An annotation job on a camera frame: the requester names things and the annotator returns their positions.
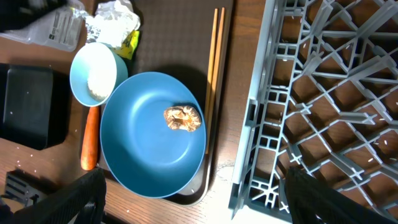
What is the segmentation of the white tissue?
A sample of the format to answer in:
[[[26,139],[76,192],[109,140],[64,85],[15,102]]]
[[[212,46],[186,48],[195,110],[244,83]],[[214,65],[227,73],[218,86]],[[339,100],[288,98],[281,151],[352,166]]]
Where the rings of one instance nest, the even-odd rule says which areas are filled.
[[[141,26],[140,17],[129,0],[99,3],[94,16],[85,14],[86,43],[100,42],[108,47],[120,48],[128,35]]]

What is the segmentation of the light blue rice bowl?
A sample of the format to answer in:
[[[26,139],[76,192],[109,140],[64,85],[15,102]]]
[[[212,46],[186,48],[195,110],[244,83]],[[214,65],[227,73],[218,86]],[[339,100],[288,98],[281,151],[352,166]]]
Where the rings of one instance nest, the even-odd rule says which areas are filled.
[[[105,104],[112,92],[128,78],[123,59],[107,45],[86,44],[75,55],[70,69],[70,86],[84,106]]]

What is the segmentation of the foil snack wrapper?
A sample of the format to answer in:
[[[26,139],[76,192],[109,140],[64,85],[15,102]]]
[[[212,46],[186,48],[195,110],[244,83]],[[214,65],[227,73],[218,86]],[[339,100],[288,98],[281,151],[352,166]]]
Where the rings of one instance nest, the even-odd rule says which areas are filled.
[[[132,59],[139,43],[140,32],[122,27],[86,27],[86,45],[99,44],[122,58]]]

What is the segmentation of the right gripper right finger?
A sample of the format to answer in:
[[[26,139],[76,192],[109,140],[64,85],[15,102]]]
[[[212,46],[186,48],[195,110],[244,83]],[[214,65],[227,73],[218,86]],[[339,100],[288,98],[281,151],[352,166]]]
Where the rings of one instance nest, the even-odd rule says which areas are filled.
[[[289,168],[285,176],[284,191],[294,224],[393,222],[364,208],[296,167]]]

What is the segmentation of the orange carrot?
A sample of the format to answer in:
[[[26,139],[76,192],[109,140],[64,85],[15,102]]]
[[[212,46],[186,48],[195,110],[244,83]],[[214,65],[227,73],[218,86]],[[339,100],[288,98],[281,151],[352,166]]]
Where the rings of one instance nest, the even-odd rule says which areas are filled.
[[[98,135],[100,125],[99,106],[91,107],[86,119],[85,133],[81,149],[80,164],[83,170],[95,168],[98,159]]]

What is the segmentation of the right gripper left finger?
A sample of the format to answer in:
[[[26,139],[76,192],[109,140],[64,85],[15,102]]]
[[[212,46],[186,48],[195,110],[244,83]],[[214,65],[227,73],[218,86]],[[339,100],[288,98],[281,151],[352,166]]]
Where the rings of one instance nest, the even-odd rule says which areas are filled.
[[[103,219],[106,203],[104,172],[95,168],[70,185],[18,210],[9,223],[94,223]]]

